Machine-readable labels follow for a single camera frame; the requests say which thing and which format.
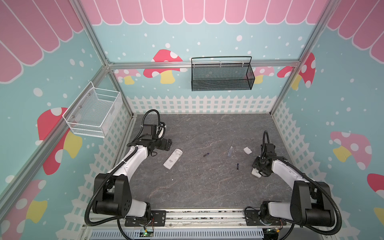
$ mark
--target white mesh basket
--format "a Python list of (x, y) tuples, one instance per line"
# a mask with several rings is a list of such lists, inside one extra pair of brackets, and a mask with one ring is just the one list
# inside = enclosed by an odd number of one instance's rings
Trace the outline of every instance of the white mesh basket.
[(63, 114), (74, 134), (105, 137), (122, 106), (121, 93), (90, 82)]

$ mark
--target table surface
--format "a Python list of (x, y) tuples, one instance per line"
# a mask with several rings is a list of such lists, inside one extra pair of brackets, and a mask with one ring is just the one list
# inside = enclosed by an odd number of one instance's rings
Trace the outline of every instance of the table surface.
[[(289, 159), (269, 114), (161, 114), (167, 125), (164, 138), (172, 139), (170, 151), (156, 149), (138, 167), (130, 181), (132, 198), (152, 208), (260, 207), (264, 200), (290, 202), (291, 189), (276, 174), (257, 178), (252, 164), (260, 155), (267, 130), (278, 156)], [(143, 115), (138, 115), (131, 140), (138, 134)], [(149, 114), (146, 124), (157, 124)], [(232, 156), (228, 150), (233, 142)], [(247, 155), (243, 148), (249, 147)], [(183, 155), (168, 170), (163, 163), (172, 152)]]

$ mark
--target white remote control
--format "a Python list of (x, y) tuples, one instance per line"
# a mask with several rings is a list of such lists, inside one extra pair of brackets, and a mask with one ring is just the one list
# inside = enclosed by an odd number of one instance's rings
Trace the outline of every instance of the white remote control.
[(166, 167), (168, 169), (171, 169), (173, 167), (173, 165), (175, 165), (177, 160), (181, 157), (182, 154), (183, 154), (183, 151), (181, 151), (180, 149), (176, 148), (175, 151), (173, 151), (173, 153), (171, 154), (171, 156), (169, 156), (169, 158), (163, 164), (164, 167)]

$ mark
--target black mesh basket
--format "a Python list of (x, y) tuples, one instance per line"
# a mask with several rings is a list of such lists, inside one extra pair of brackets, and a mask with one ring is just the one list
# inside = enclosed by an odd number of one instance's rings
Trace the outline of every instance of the black mesh basket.
[(251, 90), (255, 81), (251, 59), (250, 56), (192, 58), (192, 91)]

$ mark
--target white picket fence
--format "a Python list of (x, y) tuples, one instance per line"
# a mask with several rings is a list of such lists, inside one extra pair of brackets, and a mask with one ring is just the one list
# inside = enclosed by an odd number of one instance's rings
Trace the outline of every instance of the white picket fence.
[(239, 98), (230, 96), (223, 98), (222, 96), (215, 98), (214, 96), (208, 98), (204, 96), (200, 98), (180, 98), (165, 97), (164, 99), (159, 96), (155, 99), (150, 97), (146, 99), (142, 97), (128, 98), (130, 108), (134, 113), (146, 113), (150, 109), (156, 109), (161, 113), (269, 113), (273, 104), (276, 101), (276, 96), (269, 98), (269, 96), (262, 98), (258, 96), (254, 98), (246, 98), (243, 96)]
[[(315, 181), (326, 182), (326, 173), (319, 170), (320, 162), (316, 162), (313, 159), (315, 153), (309, 151), (310, 144), (304, 141), (305, 135), (300, 134), (300, 128), (296, 127), (296, 120), (292, 119), (293, 114), (289, 114), (289, 108), (286, 108), (285, 106), (286, 103), (281, 103), (273, 115), (273, 118), (293, 164)], [(354, 240), (358, 240), (357, 236), (359, 235), (360, 230), (351, 227), (349, 224), (348, 218), (350, 213), (341, 210), (341, 198), (335, 197), (333, 194), (331, 195), (338, 205), (343, 218), (343, 226), (336, 234), (337, 239), (340, 240), (342, 239), (341, 237), (343, 237), (344, 240), (347, 240), (350, 239), (348, 237), (352, 237)]]
[(94, 154), (95, 162), (90, 164), (89, 174), (85, 174), (85, 183), (79, 186), (79, 197), (72, 200), (73, 209), (64, 215), (66, 224), (63, 229), (56, 232), (59, 240), (77, 239), (80, 229), (84, 224), (84, 213), (88, 202), (93, 195), (93, 183), (99, 173), (106, 173), (113, 167), (115, 156), (118, 153), (119, 145), (129, 123), (129, 115), (123, 106), (115, 118), (112, 126), (103, 139), (103, 145), (99, 145), (99, 153)]

